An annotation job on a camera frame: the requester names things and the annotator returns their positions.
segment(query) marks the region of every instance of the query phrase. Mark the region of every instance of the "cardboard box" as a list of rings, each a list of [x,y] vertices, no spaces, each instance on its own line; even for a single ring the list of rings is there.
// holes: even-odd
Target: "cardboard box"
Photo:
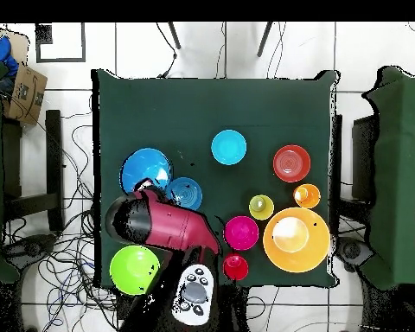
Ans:
[[[26,35],[0,28],[0,39],[4,35],[10,39],[10,54],[16,59],[19,67],[11,101],[2,100],[3,115],[6,118],[36,125],[48,78],[26,66],[29,45]]]

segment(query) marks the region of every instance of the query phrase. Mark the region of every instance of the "black frame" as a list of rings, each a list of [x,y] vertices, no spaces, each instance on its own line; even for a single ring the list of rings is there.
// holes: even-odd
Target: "black frame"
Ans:
[[[61,232],[63,217],[63,164],[59,110],[46,111],[46,194],[20,197],[4,203],[4,222],[48,211],[49,230]]]

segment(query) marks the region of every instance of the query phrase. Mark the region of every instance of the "blue cloth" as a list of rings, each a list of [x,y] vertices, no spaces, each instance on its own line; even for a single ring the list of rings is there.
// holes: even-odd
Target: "blue cloth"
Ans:
[[[14,76],[17,74],[18,62],[10,55],[10,39],[6,36],[0,39],[0,61],[9,69],[6,76]]]

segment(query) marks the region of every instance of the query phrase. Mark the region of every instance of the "bowl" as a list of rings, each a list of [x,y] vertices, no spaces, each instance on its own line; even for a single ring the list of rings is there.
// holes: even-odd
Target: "bowl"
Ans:
[[[259,240],[259,227],[248,216],[235,216],[225,226],[225,241],[237,251],[253,247]]]
[[[129,155],[120,170],[120,185],[128,194],[142,180],[149,178],[154,185],[166,189],[171,180],[168,158],[159,150],[144,148]]]
[[[249,265],[237,253],[229,253],[223,260],[223,273],[231,280],[243,280],[248,272]]]
[[[273,214],[273,201],[266,195],[256,195],[249,202],[249,212],[257,220],[266,220]]]
[[[276,225],[284,218],[297,218],[307,227],[308,238],[305,245],[294,252],[280,249],[280,242],[277,244],[272,237]],[[271,217],[263,234],[263,247],[276,267],[287,272],[307,272],[320,265],[328,255],[330,233],[325,221],[317,213],[304,207],[290,207]]]
[[[246,140],[235,130],[223,130],[212,140],[212,155],[221,164],[238,163],[246,154]]]
[[[117,289],[130,296],[145,294],[160,267],[157,256],[143,246],[126,246],[111,260],[109,273]]]
[[[282,181],[301,181],[310,171],[309,154],[301,146],[285,145],[273,157],[273,170]]]
[[[200,185],[193,179],[179,177],[166,188],[166,196],[182,208],[196,210],[201,205],[202,192]]]
[[[313,184],[302,184],[295,188],[294,199],[298,206],[302,208],[314,208],[320,202],[320,190]]]

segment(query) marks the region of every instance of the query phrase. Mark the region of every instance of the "table leg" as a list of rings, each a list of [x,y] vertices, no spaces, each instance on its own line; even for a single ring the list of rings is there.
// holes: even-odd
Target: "table leg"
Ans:
[[[178,37],[176,35],[176,28],[174,27],[173,22],[168,22],[170,33],[172,33],[172,38],[174,38],[174,42],[176,43],[176,49],[182,48],[180,42],[178,41]]]
[[[268,22],[266,24],[265,32],[263,34],[263,38],[261,39],[261,43],[259,44],[259,51],[257,52],[257,56],[261,57],[263,54],[263,50],[265,49],[265,44],[267,41],[267,36],[269,35],[269,32],[271,31],[272,22]]]

